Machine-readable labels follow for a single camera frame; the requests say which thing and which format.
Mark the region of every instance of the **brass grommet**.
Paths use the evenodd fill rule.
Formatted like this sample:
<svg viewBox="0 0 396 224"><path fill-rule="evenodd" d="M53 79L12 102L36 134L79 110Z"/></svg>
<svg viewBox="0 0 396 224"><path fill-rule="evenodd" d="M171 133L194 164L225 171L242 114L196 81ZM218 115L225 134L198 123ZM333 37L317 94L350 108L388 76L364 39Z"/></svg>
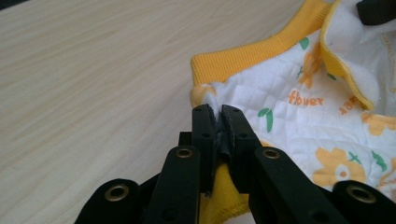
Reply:
<svg viewBox="0 0 396 224"><path fill-rule="evenodd" d="M113 185L105 193L106 200L110 202L117 202L124 199L129 194L128 186L124 184Z"/></svg>
<svg viewBox="0 0 396 224"><path fill-rule="evenodd" d="M176 151L176 156L179 158L188 158L192 156L192 150L188 148L181 148Z"/></svg>
<svg viewBox="0 0 396 224"><path fill-rule="evenodd" d="M280 157L279 152L272 149L265 149L262 155L268 159L278 159Z"/></svg>
<svg viewBox="0 0 396 224"><path fill-rule="evenodd" d="M376 197L374 194L367 189L359 186L350 185L346 188L346 192L354 199L361 201L362 203L375 203Z"/></svg>

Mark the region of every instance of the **light wood grain surface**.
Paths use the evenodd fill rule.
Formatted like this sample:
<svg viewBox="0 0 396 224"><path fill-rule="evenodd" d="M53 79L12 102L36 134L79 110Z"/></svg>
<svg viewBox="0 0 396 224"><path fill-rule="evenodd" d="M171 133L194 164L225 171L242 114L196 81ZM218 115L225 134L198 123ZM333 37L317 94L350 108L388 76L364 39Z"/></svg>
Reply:
<svg viewBox="0 0 396 224"><path fill-rule="evenodd" d="M159 173L191 130L191 56L264 39L301 3L32 0L0 11L0 223L73 223L108 180Z"/></svg>

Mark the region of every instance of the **yellow fabric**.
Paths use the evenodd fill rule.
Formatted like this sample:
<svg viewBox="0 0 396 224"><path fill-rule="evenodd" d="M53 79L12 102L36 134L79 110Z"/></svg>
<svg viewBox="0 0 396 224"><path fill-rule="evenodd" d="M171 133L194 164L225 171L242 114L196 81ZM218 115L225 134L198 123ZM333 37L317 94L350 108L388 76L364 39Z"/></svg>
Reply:
<svg viewBox="0 0 396 224"><path fill-rule="evenodd" d="M355 80L353 79L349 67L334 53L331 52L329 47L326 45L326 32L328 27L332 21L332 15L334 11L337 9L338 5L340 4L341 0L337 0L329 11L329 15L326 20L323 22L323 26L320 32L320 55L323 59L323 62L326 64L327 71L334 75L343 77L346 83L348 84L349 88L352 90L353 94L358 98L361 102L361 107L367 110L373 110L374 104L370 100L368 100L359 90L358 86L356 85Z"/></svg>
<svg viewBox="0 0 396 224"><path fill-rule="evenodd" d="M293 19L278 34L242 47L194 56L191 59L194 81L191 104L200 104L207 91L216 94L202 84L223 82L235 73L283 53L315 32L322 26L330 8L330 4L321 0L305 0ZM227 163L220 161L211 197L201 197L200 223L223 223L247 211L248 196L238 193L229 176Z"/></svg>
<svg viewBox="0 0 396 224"><path fill-rule="evenodd" d="M238 193L227 163L220 161L211 197L201 196L200 223L223 223L246 213L248 209L248 196Z"/></svg>
<svg viewBox="0 0 396 224"><path fill-rule="evenodd" d="M223 82L235 73L286 51L319 29L330 7L321 0L306 0L278 34L242 47L194 56L191 59L194 86L212 81Z"/></svg>

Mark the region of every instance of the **yellow ribbed trim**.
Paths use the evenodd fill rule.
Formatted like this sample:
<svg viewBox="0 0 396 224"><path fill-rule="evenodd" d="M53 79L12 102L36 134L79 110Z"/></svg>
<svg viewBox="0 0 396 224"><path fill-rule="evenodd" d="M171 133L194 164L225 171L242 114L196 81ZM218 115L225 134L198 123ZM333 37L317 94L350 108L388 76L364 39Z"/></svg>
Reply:
<svg viewBox="0 0 396 224"><path fill-rule="evenodd" d="M283 53L319 29L330 7L321 0L306 0L285 28L266 40L195 55L191 59L194 86L212 81L223 82L235 73Z"/></svg>
<svg viewBox="0 0 396 224"><path fill-rule="evenodd" d="M320 54L322 56L323 62L326 64L327 71L334 75L343 77L349 88L352 90L353 94L361 102L363 109L373 110L374 104L369 99L367 99L359 90L358 85L353 79L352 73L349 67L337 56L330 48L326 45L326 34L329 29L330 23L332 22L335 10L338 8L342 0L337 0L329 11L329 16L323 22L322 29L320 31Z"/></svg>

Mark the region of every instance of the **green leaf print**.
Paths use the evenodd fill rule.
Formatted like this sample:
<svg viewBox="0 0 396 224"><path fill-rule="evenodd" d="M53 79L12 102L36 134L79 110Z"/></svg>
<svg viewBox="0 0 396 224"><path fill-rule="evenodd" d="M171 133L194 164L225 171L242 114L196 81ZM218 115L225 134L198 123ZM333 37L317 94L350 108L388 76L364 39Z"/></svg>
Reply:
<svg viewBox="0 0 396 224"><path fill-rule="evenodd" d="M387 165L384 162L384 159L382 159L382 157L378 154L376 154L375 152L373 152L373 158L376 160L376 164L379 165L382 169L382 172L387 170Z"/></svg>
<svg viewBox="0 0 396 224"><path fill-rule="evenodd" d="M266 117L267 119L267 132L271 132L273 123L274 123L274 115L273 111L270 108L264 108L259 111L259 114L257 115L259 118Z"/></svg>
<svg viewBox="0 0 396 224"><path fill-rule="evenodd" d="M335 78L335 76L333 76L332 74L327 74L328 77L330 77L332 80L337 80L337 78Z"/></svg>
<svg viewBox="0 0 396 224"><path fill-rule="evenodd" d="M305 37L304 39L300 40L300 45L302 49L306 49L309 46L309 39Z"/></svg>
<svg viewBox="0 0 396 224"><path fill-rule="evenodd" d="M350 161L355 161L361 165L361 161L358 158L358 155L353 154L352 152L348 151L349 156L351 157Z"/></svg>
<svg viewBox="0 0 396 224"><path fill-rule="evenodd" d="M299 78L300 74L302 74L302 73L303 73L303 68L300 67L300 71L299 71L298 74L297 74L297 79Z"/></svg>

